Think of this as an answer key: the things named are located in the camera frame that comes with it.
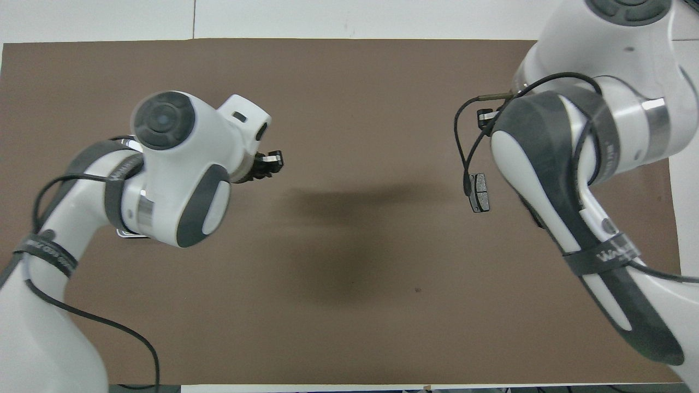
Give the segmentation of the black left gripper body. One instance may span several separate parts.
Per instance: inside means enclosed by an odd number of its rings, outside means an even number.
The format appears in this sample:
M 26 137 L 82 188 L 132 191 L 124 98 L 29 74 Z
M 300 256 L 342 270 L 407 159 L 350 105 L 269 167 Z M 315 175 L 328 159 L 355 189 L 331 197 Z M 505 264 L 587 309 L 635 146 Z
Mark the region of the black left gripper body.
M 261 180 L 265 178 L 265 155 L 256 154 L 252 166 L 247 174 L 242 177 L 242 182 Z

